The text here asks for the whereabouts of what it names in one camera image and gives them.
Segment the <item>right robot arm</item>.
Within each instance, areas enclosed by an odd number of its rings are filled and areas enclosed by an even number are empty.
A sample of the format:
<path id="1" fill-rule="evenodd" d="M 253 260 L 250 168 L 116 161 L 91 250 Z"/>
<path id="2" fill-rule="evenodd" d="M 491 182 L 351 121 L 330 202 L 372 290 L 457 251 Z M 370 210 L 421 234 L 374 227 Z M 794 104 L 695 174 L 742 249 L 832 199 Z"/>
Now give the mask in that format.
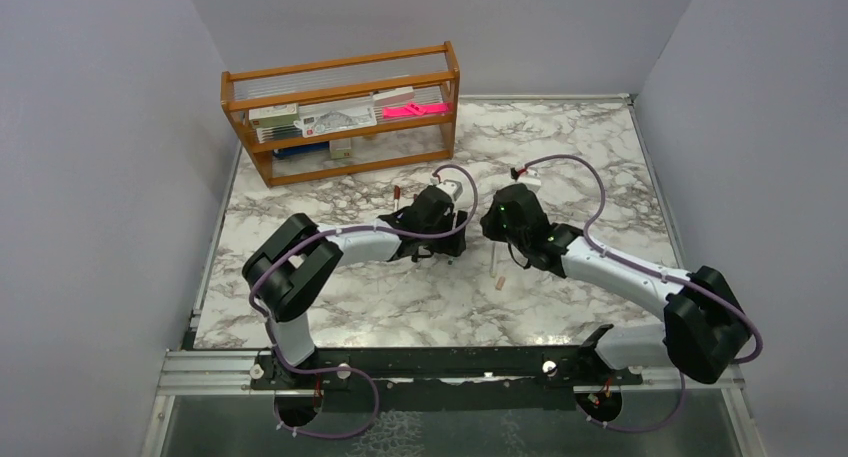
<path id="1" fill-rule="evenodd" d="M 577 370 L 589 383 L 627 367 L 672 365 L 713 384 L 754 335 L 721 272 L 669 269 L 597 244 L 577 227 L 550 222 L 524 184 L 498 190 L 481 226 L 486 238 L 506 243 L 528 266 L 598 286 L 658 318 L 656 325 L 607 330 L 582 351 Z"/>

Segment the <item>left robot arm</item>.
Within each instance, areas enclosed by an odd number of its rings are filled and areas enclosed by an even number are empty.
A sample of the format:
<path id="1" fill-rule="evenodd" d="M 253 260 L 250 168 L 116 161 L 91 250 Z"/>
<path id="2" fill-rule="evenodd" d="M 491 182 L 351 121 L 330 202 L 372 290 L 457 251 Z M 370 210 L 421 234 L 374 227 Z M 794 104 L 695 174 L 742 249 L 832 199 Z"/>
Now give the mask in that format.
<path id="1" fill-rule="evenodd" d="M 351 226 L 321 226 L 298 213 L 248 258 L 241 274 L 249 301 L 270 320 L 280 355 L 275 370 L 285 384 L 298 388 L 313 378 L 307 311 L 337 268 L 464 252 L 469 213 L 455 207 L 461 194 L 457 181 L 429 185 L 410 205 Z"/>

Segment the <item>white pen green end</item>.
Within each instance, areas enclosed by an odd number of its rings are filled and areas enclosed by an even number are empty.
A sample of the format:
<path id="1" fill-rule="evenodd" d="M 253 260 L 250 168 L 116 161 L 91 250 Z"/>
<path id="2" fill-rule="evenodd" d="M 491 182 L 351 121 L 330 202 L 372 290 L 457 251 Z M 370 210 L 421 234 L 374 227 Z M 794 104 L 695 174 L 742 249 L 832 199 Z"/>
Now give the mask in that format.
<path id="1" fill-rule="evenodd" d="M 451 230 L 455 231 L 456 228 L 457 228 L 457 225 L 458 225 L 458 211 L 453 214 Z M 449 241 L 451 252 L 453 252 L 453 248 L 455 247 L 454 240 L 455 240 L 455 237 L 454 237 L 454 234 L 452 234 L 451 237 L 450 237 L 450 241 Z M 447 264 L 450 266 L 450 265 L 453 265 L 454 262 L 455 262 L 455 257 L 451 253 L 448 256 Z"/>

